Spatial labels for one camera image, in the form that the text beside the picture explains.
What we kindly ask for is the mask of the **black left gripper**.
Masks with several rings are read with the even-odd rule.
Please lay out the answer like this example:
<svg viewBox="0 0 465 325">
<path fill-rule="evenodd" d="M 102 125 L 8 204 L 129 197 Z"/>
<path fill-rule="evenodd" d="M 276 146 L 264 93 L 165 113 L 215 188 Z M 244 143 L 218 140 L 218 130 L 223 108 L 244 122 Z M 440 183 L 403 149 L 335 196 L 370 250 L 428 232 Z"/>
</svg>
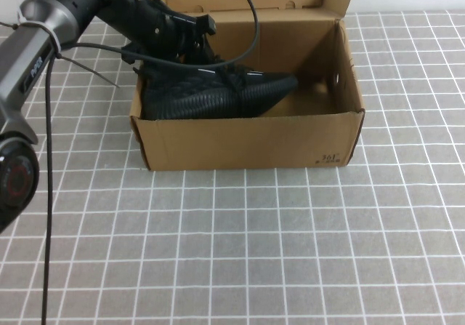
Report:
<svg viewBox="0 0 465 325">
<path fill-rule="evenodd" d="M 179 13 L 159 2 L 136 1 L 129 24 L 129 43 L 121 48 L 121 59 L 136 63 L 135 55 L 174 59 L 195 49 L 195 64 L 210 65 L 222 60 L 211 48 L 208 36 L 216 34 L 216 23 L 210 15 L 196 18 L 195 26 Z"/>
</svg>

